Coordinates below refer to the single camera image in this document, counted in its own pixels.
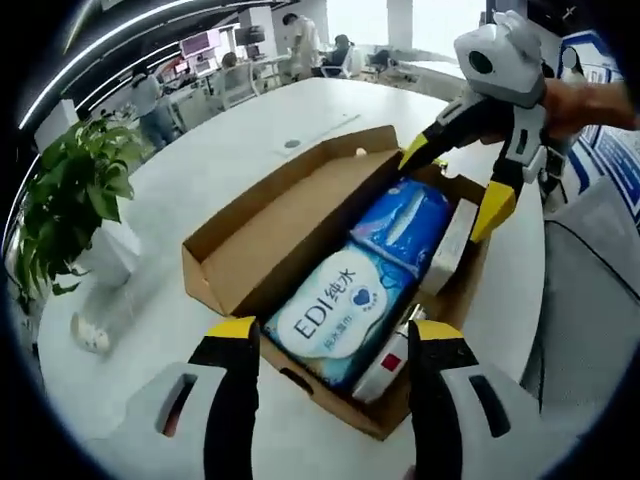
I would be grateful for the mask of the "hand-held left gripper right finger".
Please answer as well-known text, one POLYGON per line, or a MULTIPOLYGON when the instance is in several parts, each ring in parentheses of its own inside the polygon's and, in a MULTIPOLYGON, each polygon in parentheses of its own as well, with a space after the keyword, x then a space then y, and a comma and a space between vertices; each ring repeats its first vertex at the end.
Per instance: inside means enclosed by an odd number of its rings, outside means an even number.
POLYGON ((482 364, 449 324, 409 324, 409 406, 418 479, 541 479, 543 429, 535 399, 482 364))

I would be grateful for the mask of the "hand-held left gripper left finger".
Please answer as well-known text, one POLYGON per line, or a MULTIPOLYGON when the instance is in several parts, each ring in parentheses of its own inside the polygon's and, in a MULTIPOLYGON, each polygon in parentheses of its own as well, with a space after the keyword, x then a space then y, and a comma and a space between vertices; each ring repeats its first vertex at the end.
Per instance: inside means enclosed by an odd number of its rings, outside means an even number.
POLYGON ((124 418, 125 478, 252 478, 259 357, 255 317, 227 317, 188 362, 138 390, 124 418))

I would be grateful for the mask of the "person's right hand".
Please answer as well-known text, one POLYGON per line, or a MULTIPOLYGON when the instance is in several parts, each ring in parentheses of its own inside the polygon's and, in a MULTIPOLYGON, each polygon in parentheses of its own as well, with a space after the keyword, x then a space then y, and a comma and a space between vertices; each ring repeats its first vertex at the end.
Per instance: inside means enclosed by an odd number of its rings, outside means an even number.
POLYGON ((590 125, 639 129, 639 112, 622 81, 570 84, 547 79, 543 106, 546 131, 554 139, 568 138, 590 125))

